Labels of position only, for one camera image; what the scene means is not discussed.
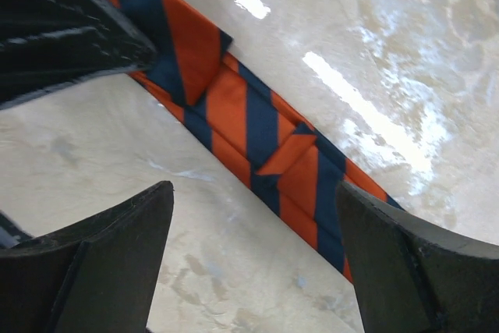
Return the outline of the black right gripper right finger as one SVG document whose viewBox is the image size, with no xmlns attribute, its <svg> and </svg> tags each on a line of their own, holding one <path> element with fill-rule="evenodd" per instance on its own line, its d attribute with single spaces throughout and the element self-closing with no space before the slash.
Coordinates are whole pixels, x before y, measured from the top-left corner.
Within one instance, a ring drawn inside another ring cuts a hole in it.
<svg viewBox="0 0 499 333">
<path fill-rule="evenodd" d="M 498 247 L 395 208 L 349 182 L 338 221 L 366 332 L 496 332 Z"/>
</svg>

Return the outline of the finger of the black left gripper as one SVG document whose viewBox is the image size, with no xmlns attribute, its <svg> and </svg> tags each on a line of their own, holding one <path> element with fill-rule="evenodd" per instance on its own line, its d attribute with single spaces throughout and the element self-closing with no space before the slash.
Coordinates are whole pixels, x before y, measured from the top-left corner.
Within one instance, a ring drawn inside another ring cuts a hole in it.
<svg viewBox="0 0 499 333">
<path fill-rule="evenodd" d="M 1 107 L 148 68 L 153 43 L 110 0 L 1 0 Z"/>
</svg>

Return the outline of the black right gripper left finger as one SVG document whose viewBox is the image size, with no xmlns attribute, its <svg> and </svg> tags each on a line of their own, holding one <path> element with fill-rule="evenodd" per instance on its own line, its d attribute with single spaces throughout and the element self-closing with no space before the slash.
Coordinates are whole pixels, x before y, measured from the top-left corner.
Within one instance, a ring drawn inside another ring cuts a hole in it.
<svg viewBox="0 0 499 333">
<path fill-rule="evenodd" d="M 145 332 L 173 192 L 162 181 L 38 237 L 2 216 L 2 331 Z"/>
</svg>

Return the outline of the orange navy striped tie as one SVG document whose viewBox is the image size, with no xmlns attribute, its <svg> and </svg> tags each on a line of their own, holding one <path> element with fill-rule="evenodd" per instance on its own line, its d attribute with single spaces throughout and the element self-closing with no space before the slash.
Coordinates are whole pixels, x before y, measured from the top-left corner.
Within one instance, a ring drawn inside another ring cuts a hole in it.
<svg viewBox="0 0 499 333">
<path fill-rule="evenodd" d="M 345 277 L 335 206 L 347 181 L 390 196 L 229 52 L 232 38 L 183 0 L 110 0 L 154 44 L 132 78 Z"/>
</svg>

